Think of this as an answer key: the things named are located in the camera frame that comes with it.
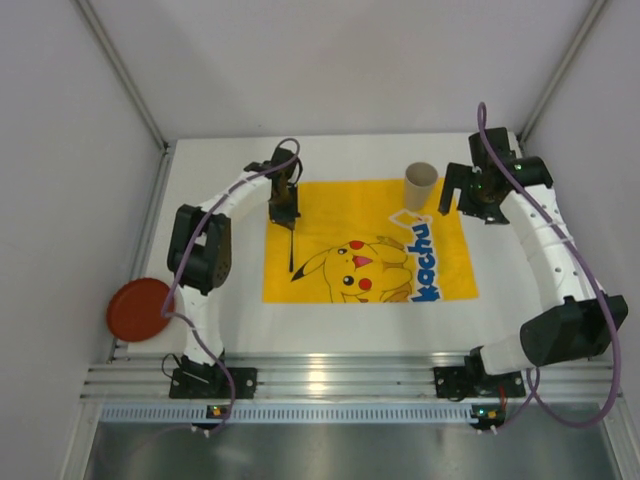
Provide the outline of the beige paper cup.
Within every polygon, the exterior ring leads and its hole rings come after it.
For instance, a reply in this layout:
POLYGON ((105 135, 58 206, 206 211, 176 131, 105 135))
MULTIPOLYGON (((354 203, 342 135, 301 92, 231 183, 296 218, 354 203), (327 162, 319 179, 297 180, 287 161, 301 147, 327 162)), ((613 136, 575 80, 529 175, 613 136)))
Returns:
POLYGON ((430 163, 410 164, 404 175, 404 206, 411 211, 421 210, 426 205, 438 179, 439 173, 430 163))

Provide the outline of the blue plastic fork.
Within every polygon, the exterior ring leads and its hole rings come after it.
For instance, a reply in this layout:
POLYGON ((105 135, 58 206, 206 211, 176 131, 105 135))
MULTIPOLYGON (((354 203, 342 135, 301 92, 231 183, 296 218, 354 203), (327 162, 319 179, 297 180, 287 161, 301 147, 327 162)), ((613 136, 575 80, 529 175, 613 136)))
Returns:
POLYGON ((294 273, 294 269, 295 269, 295 246, 294 246, 294 241, 295 241, 295 224, 292 224, 289 228, 289 264, 288 264, 288 269, 289 269, 289 273, 294 273))

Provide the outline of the yellow pikachu placemat cloth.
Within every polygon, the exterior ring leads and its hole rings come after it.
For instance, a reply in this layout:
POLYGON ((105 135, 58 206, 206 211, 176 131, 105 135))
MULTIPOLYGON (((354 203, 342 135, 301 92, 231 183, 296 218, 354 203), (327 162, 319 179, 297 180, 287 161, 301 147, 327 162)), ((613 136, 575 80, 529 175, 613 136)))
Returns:
POLYGON ((267 303, 438 302, 475 299, 478 288, 458 214, 431 195, 405 209, 400 179, 309 182, 299 187, 295 269, 289 232, 265 240, 267 303))

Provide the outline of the red plastic plate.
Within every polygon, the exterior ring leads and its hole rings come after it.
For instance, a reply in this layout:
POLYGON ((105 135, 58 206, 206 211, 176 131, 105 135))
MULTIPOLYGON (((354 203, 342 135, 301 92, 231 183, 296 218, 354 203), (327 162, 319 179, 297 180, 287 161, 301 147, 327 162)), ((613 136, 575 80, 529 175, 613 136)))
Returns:
POLYGON ((126 342, 142 342, 160 334, 170 320, 162 314, 170 287, 155 278, 140 278, 122 286, 106 309, 111 334, 126 342))

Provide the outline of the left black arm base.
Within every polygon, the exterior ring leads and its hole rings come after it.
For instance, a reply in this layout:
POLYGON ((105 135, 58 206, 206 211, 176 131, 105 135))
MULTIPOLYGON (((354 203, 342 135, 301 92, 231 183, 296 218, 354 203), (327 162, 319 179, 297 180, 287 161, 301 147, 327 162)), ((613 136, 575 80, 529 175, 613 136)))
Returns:
MULTIPOLYGON (((258 370, 246 367, 229 368, 236 399, 253 399, 257 388, 258 370)), ((176 368, 169 390, 171 399, 231 399, 231 384, 218 367, 204 370, 176 368)))

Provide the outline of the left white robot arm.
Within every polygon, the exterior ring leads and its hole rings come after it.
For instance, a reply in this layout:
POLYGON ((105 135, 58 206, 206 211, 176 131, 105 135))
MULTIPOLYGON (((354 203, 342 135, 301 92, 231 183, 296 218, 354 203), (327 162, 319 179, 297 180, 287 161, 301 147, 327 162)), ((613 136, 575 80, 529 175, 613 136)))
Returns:
POLYGON ((173 274, 161 316, 187 326, 183 359, 224 371, 224 345, 215 297, 232 267, 232 227, 266 205, 269 221, 292 233, 300 217, 297 183, 303 166, 293 138, 279 143, 264 162, 244 167, 232 184, 196 206, 177 210, 167 253, 173 274))

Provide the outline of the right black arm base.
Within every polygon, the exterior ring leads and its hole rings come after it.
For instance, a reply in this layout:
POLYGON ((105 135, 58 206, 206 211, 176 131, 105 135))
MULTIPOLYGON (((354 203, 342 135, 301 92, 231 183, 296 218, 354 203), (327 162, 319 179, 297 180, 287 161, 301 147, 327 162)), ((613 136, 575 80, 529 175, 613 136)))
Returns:
POLYGON ((467 398, 524 398, 526 391, 519 371, 489 375, 484 370, 480 348, 464 357, 462 366, 433 368, 436 396, 460 402, 467 398))

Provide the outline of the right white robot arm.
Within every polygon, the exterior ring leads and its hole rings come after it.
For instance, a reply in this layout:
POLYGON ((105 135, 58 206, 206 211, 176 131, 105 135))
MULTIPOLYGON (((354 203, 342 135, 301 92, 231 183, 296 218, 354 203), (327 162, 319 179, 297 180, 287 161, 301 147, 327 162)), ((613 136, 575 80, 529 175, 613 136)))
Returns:
POLYGON ((535 278, 542 313, 519 331, 470 352, 485 376, 587 359, 603 354, 611 334, 600 301, 615 326, 628 315, 621 295, 591 286, 584 268, 570 253, 573 240, 556 200, 553 179, 536 156, 519 158, 505 128, 469 138, 471 162, 446 169, 438 210, 458 211, 486 224, 509 225, 523 248, 535 278))

